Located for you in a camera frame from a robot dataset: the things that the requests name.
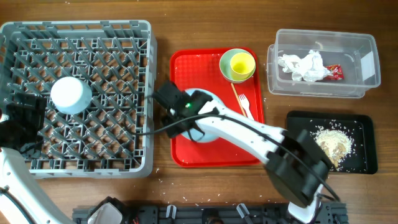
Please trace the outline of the yellow cup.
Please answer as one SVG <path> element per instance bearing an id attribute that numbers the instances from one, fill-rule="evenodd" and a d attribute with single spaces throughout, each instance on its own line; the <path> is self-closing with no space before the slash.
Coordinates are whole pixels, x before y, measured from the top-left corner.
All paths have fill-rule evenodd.
<path id="1" fill-rule="evenodd" d="M 240 52 L 232 56 L 229 66 L 231 69 L 231 78 L 240 81 L 252 75 L 256 69 L 256 61 L 251 54 Z"/>

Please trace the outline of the white plastic fork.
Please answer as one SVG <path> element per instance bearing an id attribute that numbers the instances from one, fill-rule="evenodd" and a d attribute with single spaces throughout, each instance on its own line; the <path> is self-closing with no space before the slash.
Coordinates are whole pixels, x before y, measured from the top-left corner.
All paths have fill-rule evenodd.
<path id="1" fill-rule="evenodd" d="M 244 111 L 246 113 L 246 116 L 249 119 L 254 120 L 254 117 L 252 116 L 252 113 L 251 113 L 250 108 L 249 108 L 250 107 L 249 100 L 246 98 L 246 96 L 244 94 L 238 95 L 238 98 L 240 100 L 241 106 L 243 107 L 243 109 L 244 109 Z"/>

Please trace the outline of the small light blue bowl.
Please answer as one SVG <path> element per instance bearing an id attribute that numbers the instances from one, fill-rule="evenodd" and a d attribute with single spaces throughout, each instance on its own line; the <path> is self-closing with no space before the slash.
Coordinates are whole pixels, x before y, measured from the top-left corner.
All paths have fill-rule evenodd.
<path id="1" fill-rule="evenodd" d="M 80 79 L 64 77 L 50 91 L 56 109 L 63 114 L 78 114 L 85 110 L 93 97 L 90 86 Z"/>

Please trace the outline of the red snack wrapper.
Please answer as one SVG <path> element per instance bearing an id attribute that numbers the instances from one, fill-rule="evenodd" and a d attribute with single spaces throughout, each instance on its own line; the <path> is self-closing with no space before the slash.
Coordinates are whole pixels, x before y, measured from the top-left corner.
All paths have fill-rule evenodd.
<path id="1" fill-rule="evenodd" d="M 343 70 L 340 64 L 326 66 L 326 69 L 330 72 L 324 79 L 325 80 L 343 80 Z"/>

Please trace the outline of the white napkin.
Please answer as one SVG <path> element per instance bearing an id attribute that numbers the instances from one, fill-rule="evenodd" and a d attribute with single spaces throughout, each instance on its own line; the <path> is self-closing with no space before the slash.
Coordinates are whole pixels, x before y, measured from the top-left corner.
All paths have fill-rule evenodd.
<path id="1" fill-rule="evenodd" d="M 297 55 L 287 55 L 278 57 L 278 64 L 284 73 L 291 73 L 293 81 L 302 80 L 302 59 Z"/>

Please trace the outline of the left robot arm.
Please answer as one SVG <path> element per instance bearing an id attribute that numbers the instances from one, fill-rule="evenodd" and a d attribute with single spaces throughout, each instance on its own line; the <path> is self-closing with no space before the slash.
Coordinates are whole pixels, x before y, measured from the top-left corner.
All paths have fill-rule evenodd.
<path id="1" fill-rule="evenodd" d="M 22 156 L 42 144 L 47 100 L 15 94 L 6 105 L 1 122 L 1 212 L 11 223 L 72 223 L 33 178 Z"/>

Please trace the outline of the light blue plate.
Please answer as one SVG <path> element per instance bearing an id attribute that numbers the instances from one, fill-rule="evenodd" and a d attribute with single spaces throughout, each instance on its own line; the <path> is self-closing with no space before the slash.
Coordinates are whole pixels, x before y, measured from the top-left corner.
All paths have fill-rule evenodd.
<path id="1" fill-rule="evenodd" d="M 195 91 L 204 92 L 207 95 L 210 95 L 213 100 L 216 100 L 218 103 L 224 105 L 223 101 L 218 96 L 216 96 L 214 93 L 212 93 L 208 90 L 204 90 L 204 89 L 200 89 L 200 88 L 189 88 L 189 89 L 185 90 L 185 92 L 188 93 L 189 95 L 192 95 Z M 213 142 L 218 139 L 217 135 L 209 134 L 209 133 L 203 134 L 194 128 L 190 129 L 189 131 L 183 132 L 181 135 L 185 139 L 188 139 L 188 140 L 190 140 L 190 137 L 192 137 L 194 141 L 199 142 L 199 143 L 209 143 L 209 142 Z"/>

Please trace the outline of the green bowl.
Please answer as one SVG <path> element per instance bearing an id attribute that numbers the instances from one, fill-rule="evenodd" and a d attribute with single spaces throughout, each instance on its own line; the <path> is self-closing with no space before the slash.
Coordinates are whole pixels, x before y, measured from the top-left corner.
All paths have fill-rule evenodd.
<path id="1" fill-rule="evenodd" d="M 244 50 L 244 49 L 231 49 L 231 50 L 226 51 L 220 58 L 220 62 L 219 62 L 220 70 L 221 70 L 223 76 L 225 77 L 225 79 L 227 79 L 231 83 L 242 83 L 242 82 L 245 82 L 246 80 L 248 80 L 250 77 L 252 77 L 254 75 L 254 72 L 253 72 L 252 75 L 249 76 L 247 79 L 240 80 L 240 81 L 236 81 L 236 80 L 233 80 L 231 78 L 231 69 L 230 69 L 230 66 L 229 66 L 230 60 L 231 60 L 231 58 L 232 58 L 232 56 L 234 54 L 240 53 L 240 52 L 249 53 L 247 50 Z"/>

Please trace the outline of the wooden chopstick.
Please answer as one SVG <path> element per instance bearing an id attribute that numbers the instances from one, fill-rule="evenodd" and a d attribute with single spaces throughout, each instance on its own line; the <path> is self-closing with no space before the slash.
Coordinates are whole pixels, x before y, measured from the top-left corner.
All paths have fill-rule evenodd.
<path id="1" fill-rule="evenodd" d="M 237 94 L 237 91 L 236 91 L 236 89 L 235 89 L 235 87 L 234 87 L 234 83 L 230 83 L 230 84 L 231 84 L 231 88 L 232 88 L 232 90 L 233 90 L 233 93 L 234 93 L 234 95 L 235 95 L 235 97 L 236 97 L 236 101 L 238 102 L 239 108 L 240 108 L 240 110 L 241 110 L 243 116 L 247 117 L 247 116 L 246 116 L 246 112 L 245 112 L 245 110 L 243 109 L 242 104 L 241 104 L 241 102 L 240 102 L 240 99 L 239 99 L 239 96 L 238 96 L 238 94 Z"/>

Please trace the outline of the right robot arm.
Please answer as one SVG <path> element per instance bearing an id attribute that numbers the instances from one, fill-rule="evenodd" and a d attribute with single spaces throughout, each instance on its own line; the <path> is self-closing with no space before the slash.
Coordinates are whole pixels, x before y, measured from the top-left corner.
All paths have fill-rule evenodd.
<path id="1" fill-rule="evenodd" d="M 294 220 L 315 221 L 333 164 L 308 131 L 292 134 L 262 124 L 229 109 L 209 91 L 188 93 L 170 81 L 152 97 L 166 112 L 162 129 L 168 137 L 186 132 L 198 142 L 213 135 L 238 146 L 262 163 L 274 188 L 289 201 L 287 212 Z"/>

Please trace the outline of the white tissue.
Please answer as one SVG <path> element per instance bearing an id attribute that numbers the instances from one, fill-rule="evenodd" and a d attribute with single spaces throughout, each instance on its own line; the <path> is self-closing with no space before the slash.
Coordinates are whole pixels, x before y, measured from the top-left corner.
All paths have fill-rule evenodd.
<path id="1" fill-rule="evenodd" d="M 294 81 L 316 82 L 330 75 L 331 72 L 323 65 L 319 51 L 310 50 L 308 55 L 294 65 L 292 79 Z"/>

